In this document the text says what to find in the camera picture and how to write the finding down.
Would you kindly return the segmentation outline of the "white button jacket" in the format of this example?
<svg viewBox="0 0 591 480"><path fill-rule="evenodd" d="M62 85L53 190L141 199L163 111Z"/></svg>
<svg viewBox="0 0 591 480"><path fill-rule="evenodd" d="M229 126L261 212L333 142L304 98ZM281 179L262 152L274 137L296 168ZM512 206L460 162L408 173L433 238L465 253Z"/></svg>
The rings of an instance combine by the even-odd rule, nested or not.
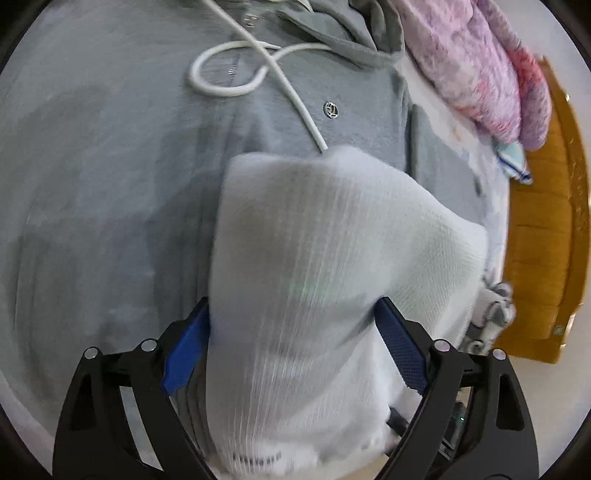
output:
<svg viewBox="0 0 591 480"><path fill-rule="evenodd" d="M485 229L353 147L249 153L226 172L209 280L205 412L237 478L283 476L394 445L404 389L373 321L388 297L452 342L485 269Z"/></svg>

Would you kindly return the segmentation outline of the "checkered folded garment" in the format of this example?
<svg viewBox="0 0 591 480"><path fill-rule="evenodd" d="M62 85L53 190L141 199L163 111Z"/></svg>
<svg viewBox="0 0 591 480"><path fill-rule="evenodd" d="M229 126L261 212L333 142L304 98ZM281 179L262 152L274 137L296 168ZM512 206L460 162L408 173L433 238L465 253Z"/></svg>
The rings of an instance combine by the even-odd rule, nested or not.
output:
<svg viewBox="0 0 591 480"><path fill-rule="evenodd" d="M460 351L487 355L515 317L512 285L509 282L484 285L478 293Z"/></svg>

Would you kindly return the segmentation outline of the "wooden headboard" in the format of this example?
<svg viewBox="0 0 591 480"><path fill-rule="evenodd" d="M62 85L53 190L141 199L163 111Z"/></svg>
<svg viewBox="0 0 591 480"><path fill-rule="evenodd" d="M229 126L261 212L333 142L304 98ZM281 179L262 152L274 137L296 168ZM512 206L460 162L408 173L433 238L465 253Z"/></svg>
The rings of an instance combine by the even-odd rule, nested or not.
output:
<svg viewBox="0 0 591 480"><path fill-rule="evenodd" d="M545 145L526 155L530 185L510 184L503 278L516 317L496 344L507 353L555 364L583 303L590 257L587 159L576 115L547 60L552 115Z"/></svg>

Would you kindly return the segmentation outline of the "striped light blue pillow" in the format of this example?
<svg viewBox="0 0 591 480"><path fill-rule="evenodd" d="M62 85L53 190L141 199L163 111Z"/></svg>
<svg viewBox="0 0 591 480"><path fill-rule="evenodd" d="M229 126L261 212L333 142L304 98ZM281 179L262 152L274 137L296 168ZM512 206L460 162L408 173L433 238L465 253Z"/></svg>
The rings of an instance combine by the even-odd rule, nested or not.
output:
<svg viewBox="0 0 591 480"><path fill-rule="evenodd" d="M531 185L533 183L533 176L527 162L526 152L519 141L503 143L494 138L492 140L492 146L496 158L507 178L524 185Z"/></svg>

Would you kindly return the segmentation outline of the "grey hoodie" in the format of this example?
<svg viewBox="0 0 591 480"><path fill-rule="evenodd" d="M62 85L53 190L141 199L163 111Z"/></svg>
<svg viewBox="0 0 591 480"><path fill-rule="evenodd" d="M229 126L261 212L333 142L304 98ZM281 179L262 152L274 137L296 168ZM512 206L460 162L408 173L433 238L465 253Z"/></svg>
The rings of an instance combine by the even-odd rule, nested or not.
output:
<svg viewBox="0 0 591 480"><path fill-rule="evenodd" d="M475 174L395 68L404 42L388 2L222 8L259 40L325 43L281 66L329 145L483 222ZM273 77L233 99L187 85L193 59L232 39L199 1L53 1L2 72L1 370L48 432L84 348L128 349L204 296L228 160L318 150Z"/></svg>

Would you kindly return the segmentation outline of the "purple floral quilt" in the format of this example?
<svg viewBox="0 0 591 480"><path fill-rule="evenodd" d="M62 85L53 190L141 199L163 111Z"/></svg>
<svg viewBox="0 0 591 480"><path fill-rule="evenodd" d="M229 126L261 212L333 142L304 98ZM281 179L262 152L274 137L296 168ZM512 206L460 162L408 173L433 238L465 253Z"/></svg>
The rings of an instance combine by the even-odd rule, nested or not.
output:
<svg viewBox="0 0 591 480"><path fill-rule="evenodd" d="M394 1L406 46L440 96L498 141L535 151L552 102L533 52L493 1Z"/></svg>

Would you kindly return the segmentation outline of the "white hoodie drawstring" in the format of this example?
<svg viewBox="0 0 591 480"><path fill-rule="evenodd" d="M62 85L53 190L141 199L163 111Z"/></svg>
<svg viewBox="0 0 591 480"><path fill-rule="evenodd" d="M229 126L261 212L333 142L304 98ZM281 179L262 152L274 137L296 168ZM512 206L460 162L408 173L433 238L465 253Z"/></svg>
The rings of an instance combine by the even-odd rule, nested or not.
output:
<svg viewBox="0 0 591 480"><path fill-rule="evenodd" d="M187 71L187 82L189 86L198 93L203 95L214 97L214 98L238 98L245 97L252 92L259 89L260 85L266 80L266 76L272 74L276 82L280 86L280 90L283 91L283 95L287 97L290 104L293 105L301 121L304 123L304 127L307 128L308 134L314 140L318 150L325 152L329 148L327 141L325 141L321 130L318 129L317 123L312 118L311 113L308 111L308 107L305 106L301 96L297 94L297 90L291 85L290 79L283 72L283 68L280 67L279 61L294 53L301 52L329 52L332 53L332 48L328 45L312 42L312 43L298 43L287 47L281 47L274 45L269 42L259 41L252 33L246 30L245 26L239 24L233 19L228 12L226 12L216 1L204 1L205 7L211 11L211 13L221 22L228 26L236 35L238 40L224 42L217 44L214 47L206 49L204 52L199 54L190 64ZM262 63L259 68L254 72L252 79L249 82L240 84L238 86L221 86L208 82L201 75L201 68L214 56L235 50L249 49L256 52Z"/></svg>

